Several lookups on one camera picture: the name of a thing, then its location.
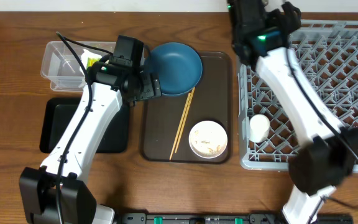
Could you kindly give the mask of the white napkin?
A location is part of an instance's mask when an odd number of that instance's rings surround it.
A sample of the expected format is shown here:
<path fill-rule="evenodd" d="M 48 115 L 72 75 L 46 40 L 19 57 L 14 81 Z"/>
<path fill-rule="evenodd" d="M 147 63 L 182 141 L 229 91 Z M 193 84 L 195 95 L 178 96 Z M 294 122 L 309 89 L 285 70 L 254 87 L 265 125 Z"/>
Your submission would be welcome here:
<path fill-rule="evenodd" d="M 102 56 L 100 54 L 95 54 L 95 53 L 92 53 L 90 52 L 89 50 L 84 50 L 84 53 L 81 55 L 80 59 L 81 59 L 81 62 L 83 64 L 83 66 L 86 68 L 86 63 L 87 63 L 87 59 L 88 58 L 102 58 Z M 79 84 L 79 88 L 83 88 L 85 85 L 86 85 L 86 81 L 85 81 L 85 74 L 84 72 L 82 71 L 82 68 L 80 68 L 80 72 L 82 74 L 82 81 L 81 83 Z"/>

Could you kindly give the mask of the white cup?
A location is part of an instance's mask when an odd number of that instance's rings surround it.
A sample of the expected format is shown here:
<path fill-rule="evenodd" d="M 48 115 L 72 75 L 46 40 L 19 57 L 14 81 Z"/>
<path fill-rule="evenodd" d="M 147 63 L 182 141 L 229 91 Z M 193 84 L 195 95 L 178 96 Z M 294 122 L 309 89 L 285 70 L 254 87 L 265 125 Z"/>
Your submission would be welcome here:
<path fill-rule="evenodd" d="M 260 143 L 267 139 L 270 131 L 270 120 L 263 114 L 256 114 L 250 119 L 249 140 Z"/>

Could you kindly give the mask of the yellow green snack wrapper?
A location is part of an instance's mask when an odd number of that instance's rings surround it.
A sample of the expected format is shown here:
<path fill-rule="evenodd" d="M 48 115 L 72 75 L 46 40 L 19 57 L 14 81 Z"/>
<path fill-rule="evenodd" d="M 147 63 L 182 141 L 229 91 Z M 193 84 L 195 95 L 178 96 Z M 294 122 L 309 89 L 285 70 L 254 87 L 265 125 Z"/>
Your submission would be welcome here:
<path fill-rule="evenodd" d="M 100 61 L 100 58 L 88 58 L 86 63 L 86 68 L 91 68 L 96 62 Z"/>

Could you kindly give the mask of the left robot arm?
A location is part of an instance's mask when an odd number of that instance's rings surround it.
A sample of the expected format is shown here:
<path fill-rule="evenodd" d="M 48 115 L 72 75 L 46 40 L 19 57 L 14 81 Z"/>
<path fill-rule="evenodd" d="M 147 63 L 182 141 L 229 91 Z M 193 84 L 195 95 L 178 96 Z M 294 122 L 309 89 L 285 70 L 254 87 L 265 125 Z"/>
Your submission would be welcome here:
<path fill-rule="evenodd" d="M 115 211 L 97 203 L 86 183 L 94 155 L 125 101 L 160 97 L 150 65 L 95 62 L 85 71 L 80 103 L 38 169 L 26 167 L 19 188 L 27 223 L 112 223 Z"/>

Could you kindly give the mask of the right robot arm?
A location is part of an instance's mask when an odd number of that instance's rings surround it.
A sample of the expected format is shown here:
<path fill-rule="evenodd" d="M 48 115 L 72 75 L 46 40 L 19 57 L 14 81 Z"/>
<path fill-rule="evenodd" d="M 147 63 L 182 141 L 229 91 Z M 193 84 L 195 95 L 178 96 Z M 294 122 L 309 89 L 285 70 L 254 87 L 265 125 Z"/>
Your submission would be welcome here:
<path fill-rule="evenodd" d="M 261 0 L 228 1 L 232 48 L 254 68 L 278 98 L 300 150 L 288 163 L 294 184 L 282 209 L 287 223 L 313 223 L 323 203 L 353 173 L 358 130 L 332 114 L 304 75 L 289 35 L 301 27 L 301 11 L 290 2 L 265 10 Z"/>

